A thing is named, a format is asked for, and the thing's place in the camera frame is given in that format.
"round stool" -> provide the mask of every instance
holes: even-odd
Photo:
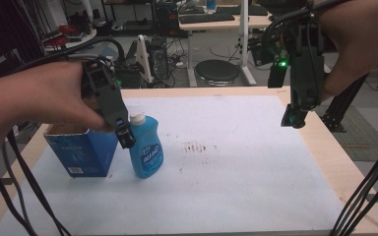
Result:
[[[195,66],[194,72],[196,79],[212,86],[234,84],[239,75],[237,66],[222,60],[200,62]]]

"bottle label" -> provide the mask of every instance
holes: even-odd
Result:
[[[158,166],[160,152],[160,145],[149,145],[142,148],[141,162],[144,171],[150,171]]]

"barcode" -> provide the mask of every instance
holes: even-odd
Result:
[[[82,170],[81,167],[69,167],[69,171],[72,174],[83,174],[84,171]]]

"blue cardboard box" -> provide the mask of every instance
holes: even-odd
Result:
[[[106,177],[118,140],[115,134],[50,125],[44,137],[72,177]]]

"black stand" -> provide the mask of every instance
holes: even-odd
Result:
[[[343,133],[346,131],[341,122],[345,118],[349,106],[351,105],[367,76],[368,74],[362,76],[342,93],[335,96],[327,111],[321,117],[321,120],[331,132]]]

